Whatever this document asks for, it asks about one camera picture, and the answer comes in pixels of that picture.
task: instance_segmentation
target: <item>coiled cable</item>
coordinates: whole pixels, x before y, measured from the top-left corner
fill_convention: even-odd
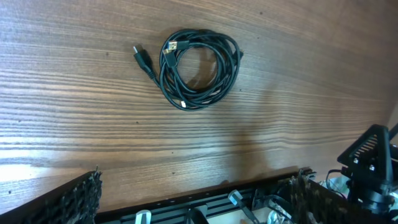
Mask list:
[[[216,75],[208,86],[194,89],[182,80],[177,65],[185,52],[200,47],[208,48],[216,55]],[[134,57],[143,71],[172,105],[184,111],[202,110],[223,99],[236,81],[243,56],[235,40],[227,35],[211,30],[180,30],[167,38],[162,47],[159,57],[160,74],[157,79],[146,50],[141,46],[135,46],[134,50]]]

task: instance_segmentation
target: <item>wood grain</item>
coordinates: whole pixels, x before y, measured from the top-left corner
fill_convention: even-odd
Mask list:
[[[97,165],[100,211],[280,169],[323,178],[389,119],[397,27],[395,1],[2,0],[0,213]],[[141,43],[157,62],[181,28],[228,34],[245,52],[230,94],[194,113],[132,55]],[[203,84],[213,63],[192,52],[178,69]]]

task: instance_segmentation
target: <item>black plastic part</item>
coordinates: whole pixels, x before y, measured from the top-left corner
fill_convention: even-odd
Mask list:
[[[134,49],[136,50],[134,58],[136,59],[138,66],[148,74],[151,80],[156,78],[153,69],[153,62],[152,59],[150,59],[148,52],[145,49],[142,49],[141,46],[135,46]]]
[[[311,176],[315,175],[311,169],[307,169],[305,173]],[[206,218],[211,218],[224,213],[239,210],[239,207],[234,206],[228,199],[228,194],[232,190],[238,190],[243,196],[243,204],[249,208],[252,208],[256,189],[264,189],[264,193],[266,194],[276,194],[276,192],[280,189],[281,184],[285,185],[289,182],[289,179],[295,175],[298,175],[298,172],[244,184],[229,184],[222,188],[207,190],[197,194],[161,200],[158,202],[122,208],[109,212],[102,212],[97,214],[95,217],[95,223],[131,223],[135,220],[135,214],[137,212],[140,210],[150,210],[152,213],[153,223],[181,224],[186,220],[189,209],[203,205],[206,205],[208,208]],[[266,206],[264,199],[265,198],[257,198],[256,202],[258,206],[256,209]],[[287,194],[285,199],[290,200],[290,194]]]
[[[204,214],[197,208],[189,210],[188,217],[194,224],[209,224],[206,216],[204,216]]]
[[[391,220],[367,210],[306,179],[304,175],[292,180],[291,204],[295,223],[313,223],[308,217],[312,213],[318,223],[324,224],[367,224],[391,223]]]
[[[175,59],[175,55],[173,52],[165,52],[164,50],[163,55],[164,59],[166,60],[166,64],[169,68],[175,68],[177,66],[177,60]]]
[[[93,223],[101,197],[100,172],[88,172],[5,214],[0,223]]]
[[[397,153],[389,139],[388,129],[374,124],[337,158],[347,166],[341,173],[350,178],[346,183],[350,189],[348,202],[384,216],[394,203],[389,193],[396,188],[393,167],[398,167],[391,159],[391,154],[397,157]]]
[[[177,50],[186,50],[189,48],[189,40],[179,40],[177,42]]]

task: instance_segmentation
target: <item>black mount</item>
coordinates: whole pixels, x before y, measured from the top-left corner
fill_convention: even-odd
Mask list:
[[[398,148],[390,144],[398,124],[387,127],[372,125],[337,161],[346,165],[341,173],[348,178],[348,202],[382,216],[389,216],[394,198],[389,194],[398,186]]]

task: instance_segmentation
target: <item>wooden table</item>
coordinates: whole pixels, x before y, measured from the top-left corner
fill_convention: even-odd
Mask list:
[[[100,211],[299,167],[324,178],[398,100],[395,2],[2,0],[0,213],[97,165]],[[159,71],[181,28],[245,52],[229,95],[194,113],[133,57],[141,43]],[[203,84],[213,64],[192,50],[178,69]]]

